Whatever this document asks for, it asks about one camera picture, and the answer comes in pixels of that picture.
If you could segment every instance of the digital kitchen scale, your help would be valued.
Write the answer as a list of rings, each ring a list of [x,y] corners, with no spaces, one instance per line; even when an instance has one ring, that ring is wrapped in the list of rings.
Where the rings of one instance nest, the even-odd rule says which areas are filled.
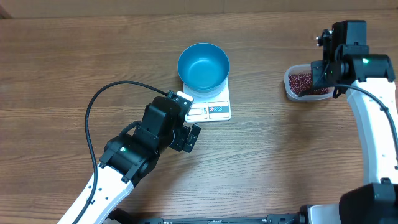
[[[231,119],[228,80],[221,92],[213,90],[209,93],[199,93],[191,90],[186,84],[183,84],[183,92],[193,97],[191,110],[185,116],[186,122],[229,121]]]

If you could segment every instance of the plastic container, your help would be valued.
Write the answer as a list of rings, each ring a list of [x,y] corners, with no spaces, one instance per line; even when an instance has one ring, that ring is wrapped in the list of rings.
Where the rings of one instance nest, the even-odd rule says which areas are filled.
[[[331,98],[333,96],[333,88],[329,88],[329,93],[327,93],[327,94],[307,95],[307,96],[299,97],[297,94],[295,94],[290,89],[289,75],[300,74],[300,73],[311,73],[311,65],[310,64],[294,65],[294,66],[290,67],[285,73],[284,83],[285,83],[286,95],[287,95],[288,99],[290,99],[291,101],[296,101],[296,102],[307,102],[307,101],[315,101],[315,100],[324,100],[324,99]]]

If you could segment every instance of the wooden table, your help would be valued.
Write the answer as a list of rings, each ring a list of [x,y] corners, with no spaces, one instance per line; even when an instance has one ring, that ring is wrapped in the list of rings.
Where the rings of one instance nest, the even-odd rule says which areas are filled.
[[[168,149],[119,207],[141,216],[252,217],[337,202],[360,187],[362,153],[345,96],[293,103],[292,65],[322,57],[332,23],[368,22],[371,52],[398,66],[397,11],[280,12],[0,21],[0,223],[56,223],[92,174],[84,114],[116,80],[181,90],[180,53],[196,42],[231,61],[232,119],[201,124],[191,154]],[[154,92],[116,86],[95,102],[96,156]]]

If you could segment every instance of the blue bowl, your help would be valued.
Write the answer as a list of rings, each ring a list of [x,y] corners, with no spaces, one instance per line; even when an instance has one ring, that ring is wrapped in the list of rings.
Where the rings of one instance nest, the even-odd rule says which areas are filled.
[[[229,60],[214,44],[198,43],[185,49],[177,65],[181,80],[192,90],[209,92],[225,85]]]

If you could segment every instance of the red beans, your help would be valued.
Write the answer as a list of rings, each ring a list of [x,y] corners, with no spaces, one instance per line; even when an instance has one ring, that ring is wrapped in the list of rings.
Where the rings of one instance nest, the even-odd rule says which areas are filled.
[[[312,87],[312,76],[311,73],[300,73],[298,75],[289,75],[289,86],[293,93],[299,94],[304,90],[308,90]],[[323,95],[329,93],[328,88],[311,91],[310,95]]]

